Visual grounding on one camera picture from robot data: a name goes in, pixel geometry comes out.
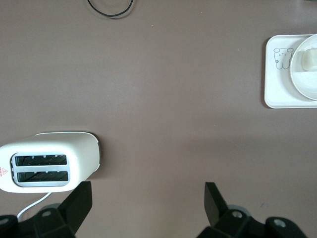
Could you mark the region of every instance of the black cable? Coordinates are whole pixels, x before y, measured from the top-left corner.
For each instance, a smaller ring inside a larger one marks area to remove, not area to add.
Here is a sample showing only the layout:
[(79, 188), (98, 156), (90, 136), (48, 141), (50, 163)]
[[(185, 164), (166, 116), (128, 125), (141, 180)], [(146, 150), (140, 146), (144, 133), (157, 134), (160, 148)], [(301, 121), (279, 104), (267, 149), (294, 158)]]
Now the black cable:
[(128, 6), (127, 9), (125, 9), (124, 11), (122, 11), (122, 12), (120, 12), (120, 13), (113, 14), (113, 15), (109, 15), (109, 14), (105, 14), (105, 13), (103, 13), (103, 12), (101, 12), (101, 11), (98, 11), (98, 10), (92, 5), (92, 3), (91, 3), (89, 0), (87, 0), (87, 1), (88, 1), (89, 5), (92, 7), (93, 10), (95, 10), (95, 11), (98, 12), (99, 14), (101, 14), (101, 15), (103, 15), (103, 16), (106, 16), (106, 17), (115, 17), (115, 16), (120, 16), (120, 15), (122, 15), (122, 14), (125, 14), (125, 13), (130, 9), (130, 7), (131, 7), (131, 5), (132, 5), (132, 3), (133, 3), (133, 0), (131, 0), (131, 2), (130, 2), (130, 4), (129, 4), (129, 6)]

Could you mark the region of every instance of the metal screw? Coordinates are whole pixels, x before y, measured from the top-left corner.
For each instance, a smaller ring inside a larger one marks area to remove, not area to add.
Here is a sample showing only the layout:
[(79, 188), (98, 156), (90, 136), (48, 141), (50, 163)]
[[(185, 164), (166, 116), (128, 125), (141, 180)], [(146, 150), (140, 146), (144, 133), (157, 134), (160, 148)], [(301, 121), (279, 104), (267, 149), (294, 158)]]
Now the metal screw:
[(43, 212), (42, 217), (48, 217), (51, 215), (51, 211)]
[(4, 218), (4, 219), (0, 220), (0, 225), (4, 225), (8, 221), (9, 221), (9, 218)]
[(285, 224), (285, 222), (283, 222), (282, 220), (280, 220), (280, 219), (275, 219), (274, 220), (274, 224), (276, 225), (276, 226), (278, 226), (278, 227), (286, 227), (286, 224)]
[(232, 215), (233, 215), (234, 217), (236, 217), (236, 218), (242, 218), (242, 217), (243, 217), (242, 213), (241, 213), (241, 212), (238, 212), (238, 211), (232, 212)]

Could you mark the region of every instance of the red warning label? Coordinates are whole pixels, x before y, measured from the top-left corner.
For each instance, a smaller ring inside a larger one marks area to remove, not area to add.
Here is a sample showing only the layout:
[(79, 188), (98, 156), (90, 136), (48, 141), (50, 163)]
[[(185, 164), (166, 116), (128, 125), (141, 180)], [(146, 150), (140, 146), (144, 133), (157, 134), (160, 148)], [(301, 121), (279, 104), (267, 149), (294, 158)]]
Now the red warning label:
[(2, 177), (3, 175), (5, 175), (6, 173), (8, 173), (8, 170), (6, 170), (6, 169), (0, 167), (0, 177)]

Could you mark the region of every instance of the power cord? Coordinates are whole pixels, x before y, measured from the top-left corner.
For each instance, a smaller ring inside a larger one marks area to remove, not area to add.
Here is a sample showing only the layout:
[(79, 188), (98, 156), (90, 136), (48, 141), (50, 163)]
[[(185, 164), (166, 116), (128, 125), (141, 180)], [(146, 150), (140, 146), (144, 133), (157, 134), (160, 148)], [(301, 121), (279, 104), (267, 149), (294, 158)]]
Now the power cord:
[(97, 9), (92, 5), (92, 3), (90, 2), (90, 0), (87, 0), (87, 1), (88, 1), (89, 5), (92, 7), (93, 10), (95, 10), (95, 11), (98, 12), (99, 14), (101, 14), (101, 15), (103, 15), (103, 16), (106, 16), (106, 17), (116, 17), (116, 16), (120, 16), (120, 15), (122, 15), (122, 14), (125, 14), (125, 13), (130, 9), (130, 7), (132, 6), (132, 3), (133, 3), (133, 0), (131, 0), (129, 6), (128, 6), (124, 11), (122, 11), (122, 12), (120, 12), (120, 13), (117, 13), (117, 14), (105, 14), (105, 13), (103, 13), (103, 12), (97, 10)]
[(52, 193), (49, 192), (48, 194), (46, 194), (44, 197), (42, 197), (41, 199), (37, 200), (36, 202), (32, 203), (31, 205), (27, 206), (26, 208), (24, 208), (22, 211), (19, 212), (19, 214), (16, 216), (18, 221), (20, 216), (28, 209), (30, 209), (31, 207), (35, 206), (36, 204), (42, 202), (44, 199), (46, 199), (48, 196), (50, 196)]

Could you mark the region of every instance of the white cable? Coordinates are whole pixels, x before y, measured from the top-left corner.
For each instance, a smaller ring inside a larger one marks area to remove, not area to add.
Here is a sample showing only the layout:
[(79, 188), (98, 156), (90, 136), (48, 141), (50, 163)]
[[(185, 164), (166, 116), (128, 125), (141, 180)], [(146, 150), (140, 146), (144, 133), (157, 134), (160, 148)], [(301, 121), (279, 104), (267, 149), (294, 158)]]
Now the white cable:
[(36, 202), (32, 203), (31, 205), (27, 206), (26, 208), (24, 208), (22, 211), (19, 212), (19, 214), (16, 216), (18, 218), (18, 221), (19, 221), (19, 218), (20, 216), (22, 215), (22, 213), (24, 213), (26, 210), (30, 209), (31, 207), (35, 206), (36, 204), (42, 202), (44, 199), (46, 199), (48, 196), (50, 196), (52, 193), (49, 192), (48, 194), (46, 194), (44, 197), (42, 197), (41, 199), (37, 200)]

